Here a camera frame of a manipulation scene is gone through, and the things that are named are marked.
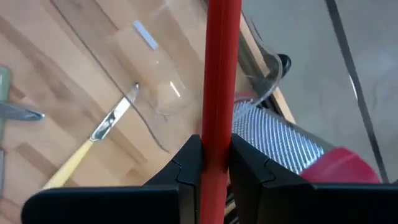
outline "metal grater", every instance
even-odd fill
[[[234,112],[248,104],[248,101],[235,102]],[[253,107],[234,121],[233,133],[296,174],[301,174],[324,153],[315,141],[265,108]]]

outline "silver knife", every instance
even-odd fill
[[[0,101],[0,118],[17,121],[39,121],[44,118],[44,114],[27,109],[24,106]]]
[[[131,102],[133,103],[139,91],[139,84],[136,83],[130,91]],[[87,155],[94,142],[102,140],[109,133],[111,128],[119,121],[121,116],[129,109],[129,100],[123,97],[122,100],[112,109],[112,111],[105,117],[105,119],[95,129],[89,139],[80,146],[80,148],[73,153],[73,155],[61,166],[61,168],[50,178],[50,180],[43,186],[43,189],[51,189],[54,187],[62,187],[69,177],[78,167],[81,160]]]

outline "red pole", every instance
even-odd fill
[[[223,223],[241,0],[209,0],[203,97],[200,223]]]

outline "wooden surface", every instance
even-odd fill
[[[120,100],[120,89],[127,92],[138,80],[148,86],[147,96],[156,96],[155,104],[163,102],[159,99],[166,96],[151,88],[156,83],[150,82],[148,74],[173,71],[187,74],[189,78],[183,82],[188,90],[201,88],[206,29],[203,4],[199,0],[166,2],[170,1],[61,2],[70,15],[91,21],[82,22],[81,29],[96,24],[84,34],[85,44],[91,43],[90,52],[49,0],[0,0],[0,64],[13,72],[10,101],[46,114],[41,122],[6,123],[1,143],[6,151],[6,175],[0,223],[19,223],[23,203],[84,143]],[[158,41],[159,51],[144,48],[138,43],[142,39],[129,39],[134,37],[131,22],[135,19]],[[174,67],[154,67],[153,60],[145,60],[152,57],[168,58]],[[246,90],[248,83],[240,68],[237,73],[238,91]],[[197,100],[200,95],[188,99]],[[198,112],[200,103],[190,110]],[[178,148],[197,130],[194,118],[200,116],[170,118],[178,121],[178,128],[163,136],[172,139],[169,147]],[[95,143],[67,186],[141,185],[174,153],[162,150],[139,114],[129,109],[106,139]]]

